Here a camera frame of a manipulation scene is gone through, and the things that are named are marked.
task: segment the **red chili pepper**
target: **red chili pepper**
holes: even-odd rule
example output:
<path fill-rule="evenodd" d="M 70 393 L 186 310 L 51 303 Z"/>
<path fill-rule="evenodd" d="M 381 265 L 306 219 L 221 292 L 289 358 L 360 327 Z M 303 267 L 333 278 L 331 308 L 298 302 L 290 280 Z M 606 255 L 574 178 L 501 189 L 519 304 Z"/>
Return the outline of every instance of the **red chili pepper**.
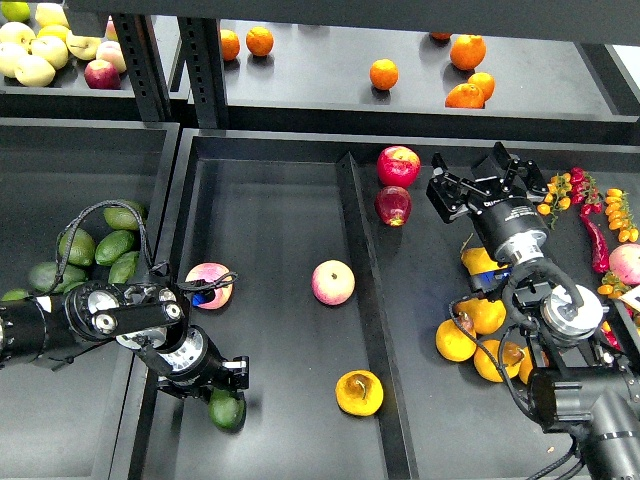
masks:
<path fill-rule="evenodd" d="M 609 270 L 609 248 L 604 235 L 588 216 L 580 215 L 580 220 L 584 223 L 591 239 L 591 268 L 596 273 L 605 273 Z"/>

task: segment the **apple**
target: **apple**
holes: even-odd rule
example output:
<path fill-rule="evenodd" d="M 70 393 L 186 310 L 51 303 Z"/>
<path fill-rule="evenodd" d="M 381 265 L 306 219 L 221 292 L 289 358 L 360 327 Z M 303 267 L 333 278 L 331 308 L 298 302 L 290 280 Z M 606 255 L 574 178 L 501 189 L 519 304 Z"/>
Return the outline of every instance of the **apple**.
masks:
<path fill-rule="evenodd" d="M 67 44 L 53 36 L 36 38 L 31 42 L 31 54 L 44 58 L 56 70 L 60 70 L 69 61 Z"/>
<path fill-rule="evenodd" d="M 92 60 L 84 69 L 84 79 L 89 88 L 98 90 L 118 90 L 120 75 L 118 70 L 106 60 Z"/>
<path fill-rule="evenodd" d="M 127 71 L 127 64 L 124 62 L 122 56 L 122 49 L 118 42 L 108 41 L 101 43 L 96 52 L 96 59 L 106 60 L 112 63 L 118 73 L 124 73 Z"/>
<path fill-rule="evenodd" d="M 0 73 L 5 77 L 16 78 L 18 60 L 29 55 L 17 43 L 0 43 Z"/>
<path fill-rule="evenodd" d="M 44 58 L 25 55 L 16 64 L 16 79 L 27 87 L 46 87 L 56 76 L 56 69 Z"/>
<path fill-rule="evenodd" d="M 34 38 L 36 34 L 24 23 L 8 22 L 0 28 L 0 43 L 17 43 L 27 53 L 31 51 L 30 44 Z"/>
<path fill-rule="evenodd" d="M 391 227 L 401 227 L 411 213 L 411 195 L 402 187 L 384 187 L 376 195 L 376 213 Z"/>
<path fill-rule="evenodd" d="M 113 24 L 113 19 L 109 16 L 109 20 L 107 20 L 107 28 L 104 31 L 105 37 L 107 40 L 118 41 L 118 34 L 116 33 L 116 26 Z"/>
<path fill-rule="evenodd" d="M 327 260 L 313 271 L 311 288 L 325 305 L 340 305 L 353 293 L 356 280 L 351 269 L 339 260 Z"/>
<path fill-rule="evenodd" d="M 40 27 L 64 25 L 69 28 L 67 16 L 64 14 L 62 5 L 58 3 L 39 3 L 36 7 L 36 22 Z"/>
<path fill-rule="evenodd" d="M 229 269 L 219 263 L 201 263 L 200 265 L 193 267 L 189 273 L 187 273 L 185 281 L 191 282 L 193 280 L 205 280 L 207 282 L 213 282 L 222 278 L 227 273 L 229 273 Z M 210 302 L 203 302 L 202 298 L 198 298 L 197 295 L 194 295 L 192 302 L 193 305 L 204 308 L 205 310 L 215 310 L 222 307 L 229 301 L 229 297 L 231 297 L 233 284 L 222 288 L 216 288 L 214 292 L 215 298 Z"/>
<path fill-rule="evenodd" d="M 102 40 L 98 37 L 81 37 L 74 35 L 72 31 L 67 33 L 67 48 L 80 60 L 93 60 L 96 58 L 100 43 L 102 43 Z"/>
<path fill-rule="evenodd" d="M 378 177 L 384 185 L 407 188 L 419 173 L 420 158 L 407 147 L 387 147 L 378 157 Z"/>

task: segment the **black cable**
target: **black cable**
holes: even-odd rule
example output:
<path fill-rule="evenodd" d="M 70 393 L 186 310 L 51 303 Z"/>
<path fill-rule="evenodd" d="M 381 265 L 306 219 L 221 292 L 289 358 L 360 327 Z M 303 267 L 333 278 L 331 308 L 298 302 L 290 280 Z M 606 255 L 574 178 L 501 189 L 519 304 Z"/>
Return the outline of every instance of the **black cable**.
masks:
<path fill-rule="evenodd" d="M 467 295 L 463 298 L 461 298 L 460 300 L 454 300 L 451 303 L 449 303 L 449 315 L 451 317 L 451 319 L 453 320 L 453 323 L 455 323 L 456 327 L 458 327 L 458 329 L 469 339 L 471 340 L 473 343 L 476 344 L 476 346 L 482 350 L 485 355 L 487 355 L 487 357 L 489 358 L 489 360 L 491 361 L 491 363 L 493 363 L 493 366 L 496 368 L 496 370 L 498 371 L 498 373 L 500 374 L 500 377 L 502 378 L 502 380 L 504 381 L 504 383 L 507 385 L 507 388 L 509 390 L 509 393 L 511 394 L 511 398 L 513 398 L 513 401 L 515 402 L 516 406 L 518 407 L 518 409 L 520 409 L 520 411 L 532 422 L 535 422 L 535 417 L 533 416 L 533 412 L 531 411 L 531 407 L 526 403 L 526 401 L 520 397 L 518 395 L 518 393 L 516 392 L 515 387 L 513 386 L 513 383 L 511 382 L 511 379 L 509 378 L 509 375 L 507 374 L 506 369 L 504 368 L 502 362 L 498 362 L 498 360 L 496 360 L 496 358 L 491 354 L 491 352 L 489 351 L 489 349 L 487 347 L 485 347 L 482 342 L 480 340 L 478 340 L 476 337 L 474 337 L 473 335 L 471 335 L 469 332 L 467 332 L 467 330 L 462 326 L 462 324 L 460 323 L 460 320 L 458 320 L 458 316 L 454 313 L 453 311 L 453 306 L 457 303 L 460 302 L 465 302 L 467 300 L 471 300 L 473 298 L 478 298 L 480 297 L 481 294 L 477 293 L 477 294 L 472 294 L 472 295 Z"/>
<path fill-rule="evenodd" d="M 133 208 L 131 205 L 120 201 L 120 200 L 104 200 L 102 202 L 96 203 L 90 207 L 85 208 L 78 214 L 76 218 L 74 218 L 59 234 L 56 238 L 56 250 L 55 250 L 55 259 L 56 259 L 56 275 L 54 277 L 53 283 L 49 287 L 49 289 L 43 293 L 43 295 L 50 295 L 56 289 L 62 279 L 64 277 L 64 271 L 67 268 L 67 264 L 69 262 L 69 256 L 71 255 L 71 247 L 73 245 L 73 238 L 75 237 L 78 228 L 80 228 L 80 224 L 84 221 L 84 219 L 95 210 L 102 207 L 121 207 L 126 208 L 135 218 L 136 223 L 138 224 L 138 231 L 140 233 L 140 250 L 142 253 L 142 257 L 144 258 L 147 268 L 151 270 L 153 268 L 153 263 L 151 260 L 151 247 L 149 246 L 149 238 L 147 237 L 147 230 L 144 226 L 144 220 L 140 213 Z M 60 256 L 59 245 L 62 237 L 69 232 L 67 237 L 67 243 L 65 244 L 64 253 Z"/>
<path fill-rule="evenodd" d="M 580 473 L 580 470 L 582 470 L 582 467 L 584 467 L 584 458 L 580 458 L 576 462 L 576 464 L 573 467 L 571 467 L 570 470 L 567 470 L 565 473 L 563 473 L 558 478 L 556 478 L 556 480 L 569 480 L 570 478 L 573 478 L 578 473 Z"/>
<path fill-rule="evenodd" d="M 562 457 L 560 457 L 558 460 L 556 460 L 552 464 L 547 465 L 546 467 L 544 467 L 539 472 L 537 472 L 537 473 L 533 474 L 532 476 L 530 476 L 529 478 L 527 478 L 527 480 L 538 480 L 538 479 L 544 477 L 546 474 L 553 472 L 558 467 L 561 467 L 562 465 L 567 463 L 569 461 L 569 459 L 575 455 L 576 450 L 578 449 L 578 439 L 576 437 L 571 437 L 571 438 L 573 439 L 573 441 L 572 441 L 571 447 L 569 448 L 569 451 L 567 453 L 565 453 Z"/>

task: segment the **black tray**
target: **black tray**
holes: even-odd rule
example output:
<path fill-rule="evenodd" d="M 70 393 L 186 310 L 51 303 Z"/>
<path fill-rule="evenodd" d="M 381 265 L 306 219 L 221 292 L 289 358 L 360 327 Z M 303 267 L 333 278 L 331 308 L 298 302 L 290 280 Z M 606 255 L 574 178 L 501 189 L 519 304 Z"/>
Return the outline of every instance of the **black tray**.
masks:
<path fill-rule="evenodd" d="M 37 3 L 29 3 L 31 19 L 26 24 L 37 34 Z M 6 20 L 0 16 L 0 26 Z M 179 58 L 178 24 L 173 17 L 152 18 L 161 68 L 176 108 L 186 104 L 189 81 L 183 76 Z M 78 118 L 101 120 L 140 120 L 131 80 L 127 72 L 120 76 L 120 90 L 92 90 L 84 79 L 89 62 L 69 53 L 69 63 L 47 87 L 25 87 L 14 78 L 0 75 L 0 105 L 5 117 Z"/>
<path fill-rule="evenodd" d="M 0 119 L 2 293 L 29 288 L 29 269 L 53 259 L 58 232 L 101 200 L 148 206 L 155 249 L 177 133 L 173 124 Z M 100 213 L 85 228 L 109 231 Z M 0 478 L 107 478 L 131 362 L 110 344 L 56 373 L 2 370 Z"/>
<path fill-rule="evenodd" d="M 159 256 L 171 258 L 181 277 L 204 261 L 239 272 L 229 307 L 196 311 L 192 320 L 223 354 L 251 357 L 248 417 L 242 432 L 226 435 L 208 423 L 202 403 L 160 396 L 144 478 L 520 478 L 566 452 L 569 438 L 542 434 L 504 386 L 435 350 L 447 303 L 469 291 L 459 249 L 471 223 L 445 225 L 437 217 L 425 196 L 429 161 L 440 151 L 454 173 L 469 176 L 493 142 L 409 145 L 424 167 L 410 189 L 408 224 L 391 230 L 371 206 L 380 188 L 374 164 L 382 148 L 402 143 L 407 139 L 185 130 Z M 640 194 L 637 174 L 629 173 L 638 149 L 506 146 L 535 159 L 546 177 L 580 165 L 602 189 Z M 575 212 L 566 212 L 545 250 L 594 288 L 589 245 Z M 352 299 L 327 309 L 314 300 L 310 273 L 329 257 L 351 262 L 364 289 L 357 305 Z M 335 405 L 338 376 L 366 367 L 367 359 L 394 400 L 387 407 L 397 435 L 384 428 L 388 412 L 376 425 Z"/>

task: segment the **cherry tomato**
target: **cherry tomato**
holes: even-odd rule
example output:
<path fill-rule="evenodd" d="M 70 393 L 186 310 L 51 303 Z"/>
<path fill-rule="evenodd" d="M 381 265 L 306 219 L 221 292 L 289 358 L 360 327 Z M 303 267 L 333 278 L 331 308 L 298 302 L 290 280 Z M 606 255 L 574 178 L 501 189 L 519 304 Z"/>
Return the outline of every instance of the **cherry tomato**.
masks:
<path fill-rule="evenodd" d="M 577 185 L 579 183 L 582 183 L 583 181 L 584 181 L 584 173 L 577 172 L 577 173 L 572 173 L 571 174 L 571 184 L 572 185 Z"/>
<path fill-rule="evenodd" d="M 537 210 L 540 215 L 549 215 L 549 213 L 551 213 L 551 207 L 546 203 L 541 203 L 540 205 L 538 205 Z"/>
<path fill-rule="evenodd" d="M 571 199 L 569 197 L 561 198 L 560 201 L 558 202 L 558 207 L 560 207 L 560 210 L 566 210 L 570 206 L 571 206 Z"/>
<path fill-rule="evenodd" d="M 575 194 L 571 197 L 571 205 L 579 205 L 584 202 L 584 195 Z"/>
<path fill-rule="evenodd" d="M 610 222 L 613 222 L 616 218 L 622 218 L 624 217 L 624 212 L 620 211 L 620 210 L 616 210 L 614 212 L 611 212 L 608 215 L 608 219 Z"/>
<path fill-rule="evenodd" d="M 604 211 L 605 215 L 611 215 L 613 212 L 620 210 L 620 204 L 619 203 L 611 203 L 609 204 L 609 206 L 606 208 L 606 210 Z"/>
<path fill-rule="evenodd" d="M 609 295 L 613 293 L 613 285 L 600 285 L 597 291 L 600 295 Z"/>
<path fill-rule="evenodd" d="M 609 223 L 609 230 L 617 230 L 622 226 L 622 220 L 616 218 L 613 222 Z"/>

